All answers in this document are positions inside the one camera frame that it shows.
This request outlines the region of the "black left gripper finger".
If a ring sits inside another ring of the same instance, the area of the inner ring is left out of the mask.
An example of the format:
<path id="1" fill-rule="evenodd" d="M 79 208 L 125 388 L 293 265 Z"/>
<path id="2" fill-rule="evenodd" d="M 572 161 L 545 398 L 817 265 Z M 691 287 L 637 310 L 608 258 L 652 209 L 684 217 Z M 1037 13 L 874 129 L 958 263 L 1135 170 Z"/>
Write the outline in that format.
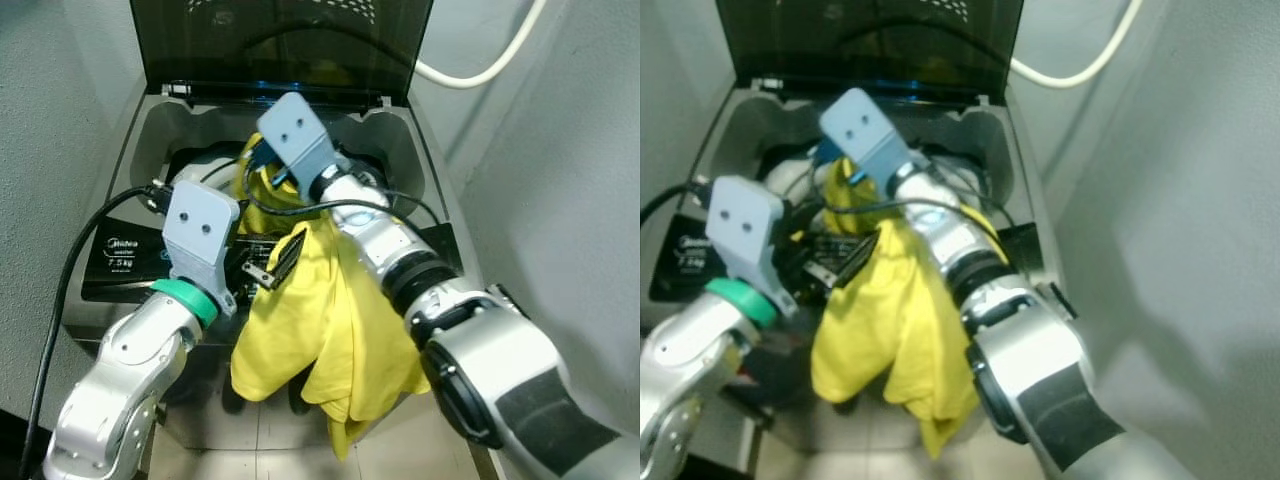
<path id="1" fill-rule="evenodd" d="M 306 234 L 307 232 L 302 230 L 276 243 L 276 262 L 274 268 L 264 271 L 262 288 L 274 291 L 292 274 L 305 246 Z"/>
<path id="2" fill-rule="evenodd" d="M 835 269 L 835 288 L 844 288 L 870 261 L 879 242 L 881 233 L 873 230 L 865 236 L 837 237 L 837 256 Z"/>

